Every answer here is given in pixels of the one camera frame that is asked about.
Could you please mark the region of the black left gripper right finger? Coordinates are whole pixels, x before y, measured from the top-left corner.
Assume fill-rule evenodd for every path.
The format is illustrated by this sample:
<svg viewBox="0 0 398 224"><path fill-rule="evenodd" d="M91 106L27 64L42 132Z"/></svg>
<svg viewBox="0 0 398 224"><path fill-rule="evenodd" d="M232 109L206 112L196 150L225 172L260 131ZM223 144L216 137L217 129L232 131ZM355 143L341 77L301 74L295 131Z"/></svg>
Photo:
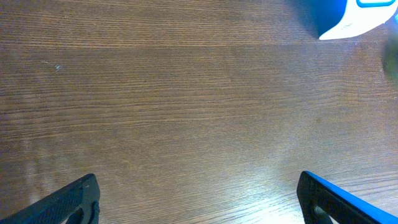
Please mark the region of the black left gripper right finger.
<svg viewBox="0 0 398 224"><path fill-rule="evenodd" d="M350 194L310 171L303 171L297 197L306 224L397 223L397 217Z"/></svg>

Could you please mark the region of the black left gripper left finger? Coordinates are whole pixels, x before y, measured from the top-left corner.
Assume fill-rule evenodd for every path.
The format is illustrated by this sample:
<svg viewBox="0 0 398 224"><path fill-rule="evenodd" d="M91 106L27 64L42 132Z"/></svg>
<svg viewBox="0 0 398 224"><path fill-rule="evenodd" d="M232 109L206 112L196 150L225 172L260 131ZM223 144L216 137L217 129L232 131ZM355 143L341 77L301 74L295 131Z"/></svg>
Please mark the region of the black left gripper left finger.
<svg viewBox="0 0 398 224"><path fill-rule="evenodd" d="M86 174L32 205L1 220L1 224L98 224L100 188Z"/></svg>

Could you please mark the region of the green lid jar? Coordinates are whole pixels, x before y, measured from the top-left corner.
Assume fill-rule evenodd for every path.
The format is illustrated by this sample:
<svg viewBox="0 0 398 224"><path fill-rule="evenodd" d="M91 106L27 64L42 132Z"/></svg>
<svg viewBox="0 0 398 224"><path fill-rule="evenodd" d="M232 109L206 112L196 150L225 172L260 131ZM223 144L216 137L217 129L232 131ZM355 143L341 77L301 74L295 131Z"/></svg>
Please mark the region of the green lid jar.
<svg viewBox="0 0 398 224"><path fill-rule="evenodd" d="M397 33L392 32L384 47L382 65L385 75L397 86Z"/></svg>

